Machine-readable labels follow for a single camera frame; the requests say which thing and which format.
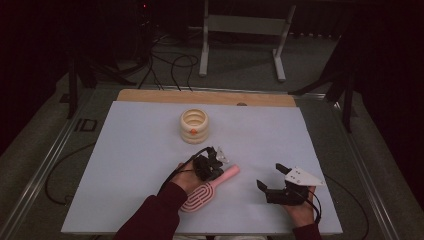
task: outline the maroon sleeve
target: maroon sleeve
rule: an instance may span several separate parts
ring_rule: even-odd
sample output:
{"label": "maroon sleeve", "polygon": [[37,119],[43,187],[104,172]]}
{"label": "maroon sleeve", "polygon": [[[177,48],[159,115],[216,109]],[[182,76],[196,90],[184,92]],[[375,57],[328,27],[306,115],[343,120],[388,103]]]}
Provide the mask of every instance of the maroon sleeve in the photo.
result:
{"label": "maroon sleeve", "polygon": [[296,240],[321,240],[318,224],[310,224],[293,229]]}
{"label": "maroon sleeve", "polygon": [[187,194],[169,182],[157,195],[146,198],[137,212],[118,230],[114,240],[170,240],[178,227],[178,210]]}

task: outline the pink hairbrush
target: pink hairbrush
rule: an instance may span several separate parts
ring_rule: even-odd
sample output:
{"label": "pink hairbrush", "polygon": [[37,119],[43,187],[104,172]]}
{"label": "pink hairbrush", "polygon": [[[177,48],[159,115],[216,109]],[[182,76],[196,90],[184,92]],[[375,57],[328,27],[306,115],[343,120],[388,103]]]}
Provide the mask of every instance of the pink hairbrush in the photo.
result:
{"label": "pink hairbrush", "polygon": [[239,172],[240,168],[234,164],[225,170],[224,173],[217,179],[197,187],[190,195],[188,195],[187,201],[185,201],[183,206],[181,206],[181,211],[194,212],[206,205],[215,196],[216,187]]}

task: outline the metal stand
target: metal stand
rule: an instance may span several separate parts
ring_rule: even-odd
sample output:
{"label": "metal stand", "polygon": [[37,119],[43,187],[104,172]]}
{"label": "metal stand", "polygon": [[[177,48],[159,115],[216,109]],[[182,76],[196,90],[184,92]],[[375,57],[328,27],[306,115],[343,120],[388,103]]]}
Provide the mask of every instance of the metal stand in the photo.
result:
{"label": "metal stand", "polygon": [[278,81],[284,82],[286,80],[283,63],[281,61],[281,53],[289,33],[290,24],[296,9],[295,5],[290,7],[286,19],[209,15],[208,7],[209,0],[205,0],[205,11],[203,18],[203,48],[202,56],[200,58],[199,70],[199,75],[201,77],[205,77],[207,75],[208,69],[208,33],[209,31],[217,31],[280,36],[280,44],[278,45],[277,49],[272,51],[272,55],[274,58]]}

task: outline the human hand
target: human hand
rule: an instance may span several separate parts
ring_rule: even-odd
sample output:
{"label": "human hand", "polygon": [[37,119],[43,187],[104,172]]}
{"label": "human hand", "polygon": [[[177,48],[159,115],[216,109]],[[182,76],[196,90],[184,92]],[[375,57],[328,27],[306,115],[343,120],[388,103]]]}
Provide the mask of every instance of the human hand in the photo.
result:
{"label": "human hand", "polygon": [[[314,197],[313,193],[315,192],[315,188],[316,188],[315,186],[309,187],[310,192],[308,195],[308,200],[311,202]],[[314,209],[306,201],[303,202],[301,205],[296,205],[296,206],[281,205],[281,206],[283,206],[283,208],[287,211],[287,213],[291,217],[296,227],[303,227],[303,226],[314,223]]]}
{"label": "human hand", "polygon": [[171,182],[180,186],[187,195],[192,193],[200,185],[204,184],[204,182],[200,180],[194,172],[193,161],[190,161],[186,166],[184,166],[184,168],[171,179]]}

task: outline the table leg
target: table leg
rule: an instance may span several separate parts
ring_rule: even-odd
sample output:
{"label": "table leg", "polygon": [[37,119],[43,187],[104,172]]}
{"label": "table leg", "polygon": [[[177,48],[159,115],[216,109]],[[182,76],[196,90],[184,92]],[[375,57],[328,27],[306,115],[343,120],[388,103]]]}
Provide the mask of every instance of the table leg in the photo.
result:
{"label": "table leg", "polygon": [[284,73],[283,63],[281,61],[281,52],[283,51],[283,47],[284,47],[284,44],[286,42],[287,35],[289,34],[290,24],[291,24],[291,21],[293,19],[293,15],[294,15],[295,10],[296,10],[295,5],[290,7],[289,13],[288,13],[288,15],[285,19],[283,31],[281,33],[280,44],[278,45],[277,49],[272,50],[272,54],[273,54],[273,57],[274,57],[275,69],[277,71],[278,81],[280,81],[280,82],[286,81],[286,75]]}
{"label": "table leg", "polygon": [[208,44],[208,20],[209,20],[209,0],[205,0],[205,13],[203,16],[203,48],[202,56],[200,57],[200,70],[199,75],[205,77],[208,72],[208,58],[209,58],[209,44]]}

